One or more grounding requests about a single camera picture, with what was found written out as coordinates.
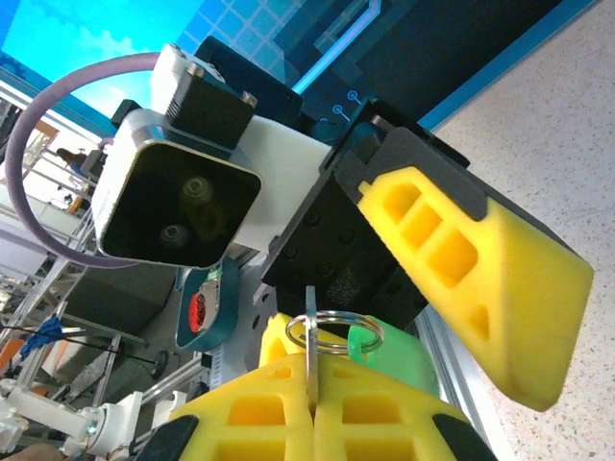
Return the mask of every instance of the black component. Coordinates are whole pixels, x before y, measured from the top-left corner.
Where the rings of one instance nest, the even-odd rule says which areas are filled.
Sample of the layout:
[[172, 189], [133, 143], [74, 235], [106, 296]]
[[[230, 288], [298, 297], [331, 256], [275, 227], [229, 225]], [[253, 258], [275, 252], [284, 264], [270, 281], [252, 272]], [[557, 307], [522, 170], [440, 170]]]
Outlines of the black component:
[[256, 115], [296, 128], [304, 100], [292, 89], [213, 36], [203, 41], [194, 56], [211, 63], [238, 94], [248, 91], [256, 97]]
[[226, 252], [260, 180], [220, 161], [211, 146], [194, 140], [198, 152], [211, 152], [196, 156], [187, 136], [176, 142], [152, 142], [139, 154], [99, 242], [106, 254], [210, 267]]
[[450, 415], [434, 415], [433, 423], [453, 452], [456, 461], [498, 461], [477, 432]]
[[213, 359], [213, 357], [211, 357], [211, 355], [209, 355], [208, 353], [202, 353], [201, 354], [201, 366], [205, 367], [205, 368], [211, 369], [211, 360], [212, 359]]
[[[306, 285], [316, 287], [320, 309], [371, 314], [400, 329], [427, 305], [340, 186], [336, 173], [345, 157], [369, 162], [386, 133], [396, 126], [410, 128], [462, 166], [469, 164], [464, 156], [386, 103], [369, 100], [361, 105], [348, 131], [323, 162], [319, 180], [270, 246], [263, 281], [277, 288], [280, 312], [292, 316], [305, 313]], [[342, 328], [332, 327], [331, 331], [343, 334]]]
[[180, 78], [166, 118], [178, 130], [234, 149], [254, 110], [230, 86], [194, 64]]
[[135, 461], [179, 461], [198, 424], [196, 416], [182, 416], [160, 426]]
[[124, 120], [124, 117], [128, 115], [133, 110], [141, 109], [141, 106], [137, 104], [132, 99], [125, 99], [122, 101], [115, 111], [115, 114], [111, 118], [111, 124], [114, 125], [115, 128], [119, 128]]
[[[316, 287], [319, 309], [373, 314], [404, 329], [427, 304], [378, 235], [325, 172], [311, 189], [263, 265], [263, 281], [277, 287], [278, 310], [306, 311], [306, 285]], [[382, 291], [392, 283], [399, 290]], [[343, 328], [327, 327], [343, 334]]]
[[[335, 158], [343, 151], [355, 148], [370, 134], [380, 138], [397, 127], [405, 127], [429, 144], [436, 152], [445, 158], [453, 160], [463, 168], [470, 166], [470, 160], [436, 137], [433, 133], [423, 129], [419, 124], [409, 119], [403, 113], [393, 109], [390, 105], [374, 97], [366, 97], [360, 107], [353, 113], [346, 133], [340, 138], [335, 148], [323, 163], [323, 169], [330, 168]], [[379, 144], [374, 145], [373, 155]], [[370, 161], [371, 155], [359, 156], [363, 163]]]
[[185, 401], [191, 401], [194, 399], [198, 399], [209, 392], [209, 386], [203, 381], [197, 381], [188, 390], [187, 395], [185, 396]]
[[156, 356], [154, 357], [154, 361], [156, 363], [154, 364], [154, 368], [150, 370], [150, 376], [152, 377], [152, 379], [156, 380], [156, 379], [160, 379], [162, 375], [164, 375], [166, 366], [169, 363], [169, 352], [167, 351], [158, 352]]
[[442, 156], [441, 151], [434, 149], [433, 143], [426, 142], [406, 128], [394, 129], [384, 140], [371, 136], [369, 151], [371, 155], [367, 161], [365, 158], [360, 158], [357, 152], [354, 155], [344, 155], [335, 171], [335, 178], [355, 203], [361, 198], [358, 186], [363, 181], [371, 183], [380, 174], [415, 166], [473, 220], [484, 219], [487, 215], [487, 197], [491, 197], [560, 245], [571, 250], [544, 223], [508, 200], [489, 184], [451, 161], [450, 157]]

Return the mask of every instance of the blue cloth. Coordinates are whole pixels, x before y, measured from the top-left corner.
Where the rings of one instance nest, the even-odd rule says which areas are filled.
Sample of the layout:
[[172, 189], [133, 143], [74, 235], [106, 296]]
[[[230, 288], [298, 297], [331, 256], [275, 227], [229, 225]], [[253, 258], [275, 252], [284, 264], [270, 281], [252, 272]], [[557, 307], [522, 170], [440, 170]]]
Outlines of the blue cloth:
[[42, 348], [45, 344], [54, 343], [63, 337], [64, 333], [62, 333], [60, 319], [54, 315], [51, 319], [45, 320], [37, 332], [30, 335], [26, 344], [19, 351], [21, 359], [26, 359], [30, 352]]

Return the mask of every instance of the person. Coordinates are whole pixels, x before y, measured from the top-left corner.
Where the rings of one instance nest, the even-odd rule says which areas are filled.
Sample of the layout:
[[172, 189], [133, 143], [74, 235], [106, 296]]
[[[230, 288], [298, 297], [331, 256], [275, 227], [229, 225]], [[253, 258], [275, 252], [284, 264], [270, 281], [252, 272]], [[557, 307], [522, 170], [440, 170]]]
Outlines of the person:
[[51, 445], [37, 444], [13, 454], [5, 461], [62, 461], [64, 455]]
[[75, 172], [82, 178], [87, 178], [87, 174], [81, 170], [81, 166], [84, 164], [84, 161], [86, 161], [87, 155], [73, 154], [68, 149], [64, 149], [63, 147], [60, 147], [54, 155], [64, 160], [71, 171]]

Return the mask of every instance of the screw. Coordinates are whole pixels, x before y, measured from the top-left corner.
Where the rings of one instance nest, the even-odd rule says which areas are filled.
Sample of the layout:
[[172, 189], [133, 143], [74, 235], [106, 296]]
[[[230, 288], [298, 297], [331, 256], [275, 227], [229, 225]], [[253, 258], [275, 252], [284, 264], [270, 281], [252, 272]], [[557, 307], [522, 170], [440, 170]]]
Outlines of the screw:
[[342, 245], [348, 245], [349, 243], [353, 243], [353, 241], [355, 241], [355, 233], [351, 230], [346, 230], [345, 232], [342, 232], [337, 236], [337, 241]]
[[316, 266], [316, 275], [326, 277], [331, 273], [332, 267], [329, 263], [318, 264]]
[[255, 108], [257, 106], [258, 99], [255, 98], [252, 95], [252, 93], [244, 91], [243, 93], [241, 93], [241, 101], [243, 101], [247, 105], [252, 106], [253, 108]]
[[320, 223], [320, 214], [315, 209], [309, 209], [304, 216], [304, 223], [311, 228], [318, 226]]
[[297, 257], [298, 253], [299, 251], [292, 245], [288, 245], [282, 250], [282, 254], [286, 259], [294, 259], [295, 257]]
[[203, 77], [205, 77], [205, 69], [196, 62], [191, 62], [188, 66], [188, 74], [190, 74], [192, 77], [202, 79]]

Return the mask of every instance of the black panel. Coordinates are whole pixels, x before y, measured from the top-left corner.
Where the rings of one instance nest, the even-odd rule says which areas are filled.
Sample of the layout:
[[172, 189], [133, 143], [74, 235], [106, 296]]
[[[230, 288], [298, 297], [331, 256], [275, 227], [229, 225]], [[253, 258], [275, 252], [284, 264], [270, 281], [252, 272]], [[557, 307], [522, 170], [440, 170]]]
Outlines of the black panel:
[[380, 98], [415, 120], [560, 0], [421, 0], [357, 63]]
[[179, 461], [194, 429], [196, 416], [182, 416], [159, 427], [135, 461]]
[[306, 285], [314, 285], [321, 310], [370, 314], [404, 329], [427, 302], [401, 274], [393, 255], [329, 173], [309, 192], [263, 265], [263, 281], [278, 287], [280, 312], [305, 313]]
[[[348, 182], [340, 180], [338, 173], [349, 158], [360, 163], [356, 171], [364, 174], [386, 133], [396, 126], [409, 127], [440, 157], [468, 165], [467, 158], [386, 103], [365, 102], [323, 161], [321, 177], [272, 244], [263, 265], [263, 281], [278, 288], [280, 312], [292, 316], [305, 313], [306, 285], [316, 287], [320, 309], [374, 315], [400, 329], [406, 328], [427, 305], [350, 200], [354, 196], [349, 193]], [[354, 171], [348, 174], [350, 183], [355, 184], [356, 178]], [[331, 331], [342, 334], [339, 328]]]
[[456, 461], [498, 461], [469, 424], [449, 415], [435, 415], [433, 422]]
[[255, 114], [288, 127], [299, 121], [303, 98], [278, 82], [213, 36], [208, 36], [195, 56], [212, 63], [236, 92], [248, 91], [258, 99]]
[[228, 86], [200, 69], [185, 71], [166, 111], [170, 125], [222, 147], [234, 149], [252, 119], [254, 108]]
[[[322, 56], [306, 52], [313, 48], [313, 37], [325, 31], [328, 19], [322, 3], [307, 0], [289, 22], [296, 17], [304, 26], [292, 30], [287, 26], [274, 37], [288, 60], [288, 85], [303, 75], [299, 69], [312, 67]], [[383, 0], [380, 15], [369, 28], [303, 93], [304, 111], [315, 119], [342, 121], [332, 106], [341, 105], [346, 114], [352, 113], [356, 103], [348, 100], [347, 93], [355, 90], [361, 98], [376, 94], [419, 120], [559, 3]], [[407, 9], [395, 13], [400, 5]], [[355, 21], [349, 19], [346, 27]]]

